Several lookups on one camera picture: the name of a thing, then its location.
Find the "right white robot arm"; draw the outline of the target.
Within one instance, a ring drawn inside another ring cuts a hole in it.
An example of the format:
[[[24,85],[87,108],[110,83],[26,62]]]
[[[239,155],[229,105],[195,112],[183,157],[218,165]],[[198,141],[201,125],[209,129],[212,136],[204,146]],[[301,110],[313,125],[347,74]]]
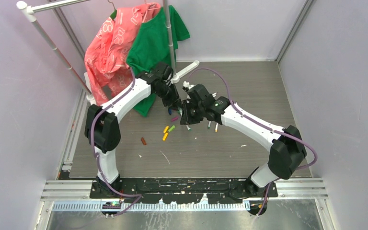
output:
[[[240,108],[229,98],[214,98],[202,84],[183,83],[187,99],[183,100],[182,125],[198,124],[204,119],[233,128],[250,137],[268,152],[268,162],[248,177],[247,191],[260,196],[270,182],[289,179],[297,170],[307,152],[299,130],[294,126],[283,128],[270,124]]]

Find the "light green pen cap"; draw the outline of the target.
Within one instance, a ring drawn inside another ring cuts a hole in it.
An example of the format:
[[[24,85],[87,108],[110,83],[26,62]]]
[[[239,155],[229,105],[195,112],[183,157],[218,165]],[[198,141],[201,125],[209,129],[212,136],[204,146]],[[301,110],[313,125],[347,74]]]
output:
[[[168,129],[168,132],[172,132],[173,130],[175,130],[175,125],[172,125],[172,126]]]

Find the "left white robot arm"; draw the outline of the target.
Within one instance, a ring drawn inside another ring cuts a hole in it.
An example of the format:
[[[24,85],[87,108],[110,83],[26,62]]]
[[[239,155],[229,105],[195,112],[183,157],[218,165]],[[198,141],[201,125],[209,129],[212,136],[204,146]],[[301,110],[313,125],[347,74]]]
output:
[[[121,140],[119,123],[139,102],[151,95],[161,98],[164,107],[182,111],[181,99],[172,82],[174,71],[160,62],[150,71],[141,71],[131,84],[105,104],[87,111],[85,136],[97,162],[97,182],[109,198],[119,195],[120,174],[116,168],[116,147]]]

